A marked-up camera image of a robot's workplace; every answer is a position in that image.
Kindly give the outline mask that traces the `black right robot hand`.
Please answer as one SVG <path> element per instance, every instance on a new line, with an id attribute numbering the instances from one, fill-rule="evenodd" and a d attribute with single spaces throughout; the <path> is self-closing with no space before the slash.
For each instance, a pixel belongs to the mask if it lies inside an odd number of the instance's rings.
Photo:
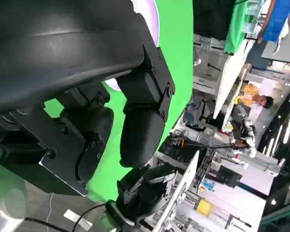
<path id="1" fill-rule="evenodd" d="M 131 169 L 117 181 L 116 206 L 121 214 L 137 221 L 156 213 L 168 200 L 176 174 L 168 163 Z"/>

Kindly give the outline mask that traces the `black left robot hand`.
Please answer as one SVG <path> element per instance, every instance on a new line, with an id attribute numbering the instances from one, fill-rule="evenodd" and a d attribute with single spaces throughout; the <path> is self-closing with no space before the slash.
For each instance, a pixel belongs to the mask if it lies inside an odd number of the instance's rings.
<path id="1" fill-rule="evenodd" d="M 0 0 L 0 165 L 45 192 L 87 195 L 126 97 L 120 164 L 159 146 L 175 84 L 129 0 Z"/>

